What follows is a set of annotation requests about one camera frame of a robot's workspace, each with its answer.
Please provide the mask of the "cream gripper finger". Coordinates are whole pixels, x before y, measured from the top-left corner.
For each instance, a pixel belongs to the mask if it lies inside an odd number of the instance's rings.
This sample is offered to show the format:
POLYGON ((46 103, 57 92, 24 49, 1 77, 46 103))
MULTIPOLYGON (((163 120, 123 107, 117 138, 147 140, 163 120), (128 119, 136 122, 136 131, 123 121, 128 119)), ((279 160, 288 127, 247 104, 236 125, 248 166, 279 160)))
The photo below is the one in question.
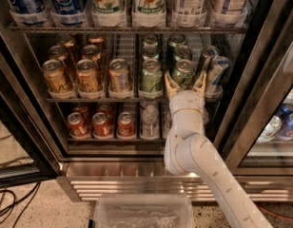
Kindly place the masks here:
POLYGON ((168 71, 165 72, 165 85, 166 85, 166 95, 171 99, 180 90, 180 86, 171 78, 168 71))
POLYGON ((202 70, 200 73, 200 76, 194 83, 192 90, 197 93, 200 93, 202 96, 205 96, 205 81, 206 81, 206 72, 202 70))

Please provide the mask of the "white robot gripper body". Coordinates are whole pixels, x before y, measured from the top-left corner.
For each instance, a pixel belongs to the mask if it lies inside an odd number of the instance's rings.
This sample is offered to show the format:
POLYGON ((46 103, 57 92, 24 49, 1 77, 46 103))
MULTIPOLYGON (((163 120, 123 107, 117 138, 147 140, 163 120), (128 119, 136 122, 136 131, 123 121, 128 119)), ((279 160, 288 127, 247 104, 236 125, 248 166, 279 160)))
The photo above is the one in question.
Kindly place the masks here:
POLYGON ((204 135, 204 107, 205 100, 200 93, 192 90, 176 93, 169 101, 171 130, 178 136, 204 135))

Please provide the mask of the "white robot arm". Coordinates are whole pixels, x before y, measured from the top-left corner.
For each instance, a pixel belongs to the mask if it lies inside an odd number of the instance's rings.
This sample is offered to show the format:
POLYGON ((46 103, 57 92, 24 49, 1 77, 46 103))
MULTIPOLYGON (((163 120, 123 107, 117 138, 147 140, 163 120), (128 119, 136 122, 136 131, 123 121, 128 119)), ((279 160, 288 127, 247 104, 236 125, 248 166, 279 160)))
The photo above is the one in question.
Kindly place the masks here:
POLYGON ((182 90, 165 74, 172 118, 165 145, 166 169, 172 175, 198 175, 232 228, 273 228, 205 135, 205 78, 201 74, 191 90, 182 90))

